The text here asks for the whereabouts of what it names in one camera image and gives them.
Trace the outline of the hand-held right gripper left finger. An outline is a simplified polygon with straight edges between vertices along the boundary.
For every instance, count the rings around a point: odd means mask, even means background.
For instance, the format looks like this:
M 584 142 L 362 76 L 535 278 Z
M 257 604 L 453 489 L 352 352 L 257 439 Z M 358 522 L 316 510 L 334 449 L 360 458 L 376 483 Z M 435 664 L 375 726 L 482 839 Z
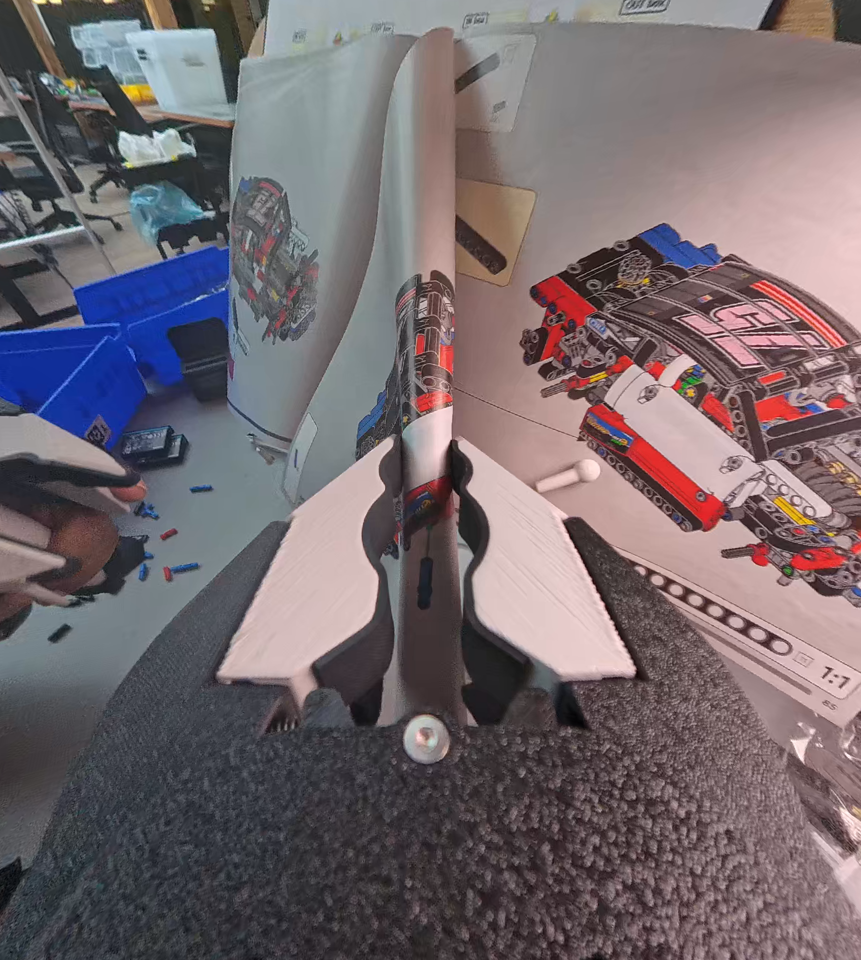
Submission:
M 382 558 L 401 489 L 401 442 L 392 437 L 293 511 L 219 683 L 284 689 L 297 710 L 314 691 L 333 690 L 356 724 L 377 724 L 395 645 Z

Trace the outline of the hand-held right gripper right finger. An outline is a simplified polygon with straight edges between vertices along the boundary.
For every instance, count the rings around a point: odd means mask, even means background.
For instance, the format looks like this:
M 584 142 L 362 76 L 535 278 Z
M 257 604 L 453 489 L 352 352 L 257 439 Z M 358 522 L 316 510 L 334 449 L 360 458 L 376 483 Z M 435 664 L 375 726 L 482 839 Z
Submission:
M 464 705 L 478 726 L 516 715 L 583 723 L 576 686 L 637 678 L 567 515 L 466 438 L 450 445 L 463 575 Z

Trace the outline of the toy car instruction booklet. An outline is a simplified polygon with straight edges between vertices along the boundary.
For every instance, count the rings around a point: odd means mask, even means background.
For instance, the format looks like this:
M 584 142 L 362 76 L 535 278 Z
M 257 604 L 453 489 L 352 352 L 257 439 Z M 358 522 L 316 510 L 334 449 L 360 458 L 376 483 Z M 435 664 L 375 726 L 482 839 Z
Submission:
M 297 508 L 400 440 L 412 702 L 464 675 L 451 444 L 612 546 L 660 626 L 861 711 L 861 50 L 553 24 L 241 69 L 232 406 Z

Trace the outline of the person's left hand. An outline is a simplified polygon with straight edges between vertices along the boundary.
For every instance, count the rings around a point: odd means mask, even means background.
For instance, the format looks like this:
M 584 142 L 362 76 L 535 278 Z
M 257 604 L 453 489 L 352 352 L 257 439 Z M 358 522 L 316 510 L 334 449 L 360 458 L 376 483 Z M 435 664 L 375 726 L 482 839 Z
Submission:
M 110 561 L 120 541 L 112 517 L 70 502 L 58 505 L 24 502 L 16 511 L 26 521 L 35 522 L 48 534 L 48 549 L 64 558 L 77 560 L 78 567 L 51 581 L 50 592 L 62 597 L 74 594 L 98 577 Z M 0 624 L 27 611 L 33 604 L 55 606 L 51 597 L 36 599 L 19 591 L 0 590 Z

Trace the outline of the scattered brick pins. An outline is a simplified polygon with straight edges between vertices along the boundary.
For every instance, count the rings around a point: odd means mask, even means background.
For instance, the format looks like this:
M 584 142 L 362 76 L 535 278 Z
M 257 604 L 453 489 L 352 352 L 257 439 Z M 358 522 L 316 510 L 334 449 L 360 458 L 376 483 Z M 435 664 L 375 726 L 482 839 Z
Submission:
M 163 543 L 177 537 L 177 529 L 171 527 L 169 522 L 164 522 L 160 529 L 150 532 L 127 530 L 122 534 L 117 522 L 112 520 L 119 537 L 144 534 L 149 536 L 145 548 L 145 562 L 132 572 L 136 573 L 139 582 L 146 582 L 154 564 L 159 568 L 165 566 L 162 559 L 165 550 Z M 123 589 L 129 583 L 131 574 L 127 576 Z M 99 595 L 84 601 L 71 597 L 69 607 L 64 611 L 44 613 L 41 610 L 35 613 L 32 619 L 34 635 L 41 641 L 46 640 L 51 646 L 63 642 L 67 635 L 73 633 L 79 640 L 128 642 L 132 646 L 140 642 L 143 648 L 149 647 L 153 635 L 164 623 L 164 612 L 152 604 L 152 597 L 146 594 L 142 586 L 123 598 L 120 598 L 120 593 L 112 596 Z

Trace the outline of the blue plastic bin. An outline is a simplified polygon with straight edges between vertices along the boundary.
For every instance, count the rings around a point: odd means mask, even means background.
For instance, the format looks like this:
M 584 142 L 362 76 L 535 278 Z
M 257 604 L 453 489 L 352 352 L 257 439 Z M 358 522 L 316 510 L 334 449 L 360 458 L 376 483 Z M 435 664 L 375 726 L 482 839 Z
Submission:
M 147 396 L 117 323 L 0 332 L 0 398 L 111 450 Z
M 171 386 L 182 375 L 168 330 L 212 317 L 228 330 L 229 279 L 228 249 L 203 246 L 79 286 L 73 295 L 85 324 L 119 325 L 141 373 Z

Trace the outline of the white plastic peg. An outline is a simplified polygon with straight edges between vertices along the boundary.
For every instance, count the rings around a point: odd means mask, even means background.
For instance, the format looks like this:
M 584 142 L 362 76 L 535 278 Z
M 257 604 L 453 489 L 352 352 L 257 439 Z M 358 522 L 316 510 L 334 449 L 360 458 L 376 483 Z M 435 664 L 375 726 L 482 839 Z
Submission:
M 534 489 L 539 494 L 548 494 L 579 484 L 596 481 L 602 472 L 601 465 L 592 459 L 581 459 L 571 466 L 537 480 Z

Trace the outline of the black power adapter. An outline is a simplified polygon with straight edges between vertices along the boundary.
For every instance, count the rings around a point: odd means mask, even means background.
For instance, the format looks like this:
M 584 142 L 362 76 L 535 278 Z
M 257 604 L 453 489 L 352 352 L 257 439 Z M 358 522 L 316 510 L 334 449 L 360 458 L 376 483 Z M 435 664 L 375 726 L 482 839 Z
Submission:
M 120 438 L 119 456 L 135 464 L 180 463 L 187 446 L 184 434 L 164 425 L 125 432 Z

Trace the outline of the black box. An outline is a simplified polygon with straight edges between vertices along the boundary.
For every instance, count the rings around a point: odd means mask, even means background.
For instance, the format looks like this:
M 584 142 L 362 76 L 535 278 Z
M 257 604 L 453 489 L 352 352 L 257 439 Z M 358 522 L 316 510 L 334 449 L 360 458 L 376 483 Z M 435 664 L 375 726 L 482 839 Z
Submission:
M 230 346 L 225 322 L 205 318 L 167 330 L 177 354 L 181 376 L 198 402 L 227 398 Z

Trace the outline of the teal plastic bag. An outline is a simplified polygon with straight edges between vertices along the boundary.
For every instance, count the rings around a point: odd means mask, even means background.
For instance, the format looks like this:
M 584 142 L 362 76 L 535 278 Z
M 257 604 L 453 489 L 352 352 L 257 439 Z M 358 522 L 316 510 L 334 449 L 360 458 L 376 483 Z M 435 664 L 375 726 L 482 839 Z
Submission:
M 145 183 L 129 193 L 129 215 L 140 238 L 156 246 L 161 232 L 210 218 L 191 196 L 167 181 Z

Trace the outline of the silver metal rod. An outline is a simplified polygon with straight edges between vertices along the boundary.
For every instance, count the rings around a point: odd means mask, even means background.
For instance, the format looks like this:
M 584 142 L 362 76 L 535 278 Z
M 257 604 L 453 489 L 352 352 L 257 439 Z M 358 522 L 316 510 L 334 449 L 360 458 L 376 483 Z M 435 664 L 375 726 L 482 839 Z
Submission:
M 19 121 L 21 126 L 26 131 L 26 134 L 33 145 L 33 150 L 37 156 L 37 159 L 39 159 L 42 162 L 44 168 L 47 171 L 47 174 L 49 174 L 49 176 L 53 179 L 55 186 L 58 187 L 61 196 L 63 197 L 64 201 L 67 203 L 68 207 L 72 211 L 72 215 L 74 217 L 75 222 L 77 222 L 77 226 L 71 228 L 70 233 L 85 234 L 88 238 L 89 244 L 93 247 L 95 252 L 102 258 L 108 275 L 115 276 L 117 272 L 113 266 L 112 261 L 109 259 L 107 253 L 105 252 L 103 245 L 101 244 L 101 238 L 99 234 L 96 234 L 94 232 L 89 222 L 85 218 L 84 213 L 80 209 L 75 196 L 66 185 L 64 178 L 60 172 L 57 161 L 52 155 L 48 145 L 45 143 L 44 139 L 40 137 L 40 134 L 38 133 L 37 129 L 31 122 L 29 115 L 25 112 L 25 110 L 20 105 L 16 93 L 15 95 L 16 95 L 16 102 L 18 103 L 18 107 L 19 107 L 19 114 L 17 114 L 17 116 L 13 118 Z

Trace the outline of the black office chair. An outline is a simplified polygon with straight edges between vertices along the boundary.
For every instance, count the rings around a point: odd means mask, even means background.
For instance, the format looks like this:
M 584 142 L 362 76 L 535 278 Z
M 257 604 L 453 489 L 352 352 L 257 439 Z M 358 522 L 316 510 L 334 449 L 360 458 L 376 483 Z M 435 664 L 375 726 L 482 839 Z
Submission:
M 127 97 L 121 85 L 107 67 L 99 66 L 89 69 L 88 78 L 109 105 L 118 132 L 125 131 L 134 135 L 149 135 L 155 131 L 140 114 L 136 105 Z M 150 169 L 151 167 L 155 168 L 158 179 L 173 182 L 175 186 L 179 186 L 194 198 L 199 205 L 215 207 L 215 202 L 211 196 L 213 190 L 208 186 L 206 171 L 197 157 L 136 169 Z
M 122 167 L 114 158 L 101 128 L 97 132 L 89 130 L 67 101 L 56 96 L 43 82 L 41 75 L 28 71 L 26 88 L 28 102 L 33 104 L 28 104 L 26 110 L 35 117 L 37 129 L 60 167 L 68 190 L 76 196 L 87 193 L 94 205 L 102 186 L 113 184 L 123 187 L 125 184 L 120 176 Z M 77 168 L 82 164 L 101 162 L 104 164 L 103 173 L 86 187 Z

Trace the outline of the white plastic bag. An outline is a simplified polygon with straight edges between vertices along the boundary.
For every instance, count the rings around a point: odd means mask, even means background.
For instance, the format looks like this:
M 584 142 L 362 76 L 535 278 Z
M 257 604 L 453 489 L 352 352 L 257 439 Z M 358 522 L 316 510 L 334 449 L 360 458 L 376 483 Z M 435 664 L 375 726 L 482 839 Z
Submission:
M 178 162 L 197 157 L 195 145 L 175 128 L 153 130 L 149 134 L 120 131 L 116 148 L 126 169 Z

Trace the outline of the white storage box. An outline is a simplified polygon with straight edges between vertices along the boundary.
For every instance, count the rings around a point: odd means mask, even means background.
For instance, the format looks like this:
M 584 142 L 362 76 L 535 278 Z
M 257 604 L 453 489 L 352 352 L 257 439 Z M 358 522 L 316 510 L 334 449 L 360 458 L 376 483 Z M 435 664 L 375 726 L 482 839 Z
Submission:
M 229 105 L 213 30 L 131 31 L 126 42 L 162 109 L 191 114 Z

